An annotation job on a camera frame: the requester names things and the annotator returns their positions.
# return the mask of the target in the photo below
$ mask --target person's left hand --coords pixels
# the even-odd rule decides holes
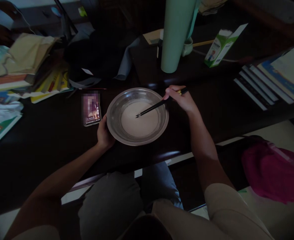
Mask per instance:
[[[97,131],[98,143],[97,145],[104,150],[108,150],[115,143],[115,138],[110,134],[107,127],[107,115],[101,119]]]

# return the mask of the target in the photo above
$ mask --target smartphone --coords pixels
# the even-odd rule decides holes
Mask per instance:
[[[100,94],[97,91],[82,95],[83,125],[85,127],[101,121]]]

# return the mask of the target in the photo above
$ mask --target ceramic mug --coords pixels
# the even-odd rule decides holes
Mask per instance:
[[[193,50],[193,40],[190,37],[184,43],[184,47],[183,47],[183,50],[181,52],[181,56],[184,57],[184,56],[189,55],[192,50]]]

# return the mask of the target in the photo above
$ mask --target gray cloth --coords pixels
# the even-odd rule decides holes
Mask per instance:
[[[140,187],[133,174],[108,173],[86,194],[81,209],[80,234],[82,240],[116,239],[152,202],[165,198],[183,209],[179,192],[165,162],[142,170]]]

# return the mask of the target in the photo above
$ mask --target bowl rim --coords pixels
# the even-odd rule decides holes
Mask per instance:
[[[158,93],[156,93],[155,91],[151,90],[151,89],[148,89],[148,88],[142,88],[142,87],[137,87],[137,88],[130,88],[130,89],[127,89],[121,93],[119,93],[117,96],[115,96],[115,98],[111,101],[111,103],[109,104],[108,106],[108,110],[107,110],[107,126],[111,125],[111,122],[110,122],[110,109],[111,109],[111,106],[117,101],[117,99],[130,92],[130,91],[133,91],[133,90],[144,90],[144,91],[148,91],[148,92],[151,92],[153,93],[154,95],[156,95],[157,97],[159,97],[159,101],[161,101],[162,99],[162,96],[160,96]],[[169,121],[169,112],[168,112],[168,109],[167,109],[167,106],[165,105],[165,109],[166,109],[166,119],[165,119],[165,124],[164,124],[164,127],[160,130],[160,132],[154,136],[153,138],[147,140],[147,141],[143,141],[143,142],[140,142],[140,143],[133,143],[133,142],[129,142],[129,141],[126,141],[126,140],[123,140],[122,138],[120,138],[113,129],[111,128],[108,128],[109,129],[109,132],[111,133],[111,135],[116,139],[118,140],[119,142],[125,144],[125,145],[129,145],[129,146],[142,146],[142,145],[146,145],[148,143],[151,143],[153,141],[155,141],[156,139],[158,139],[162,134],[163,132],[166,130],[167,128],[167,125],[168,125],[168,121]]]

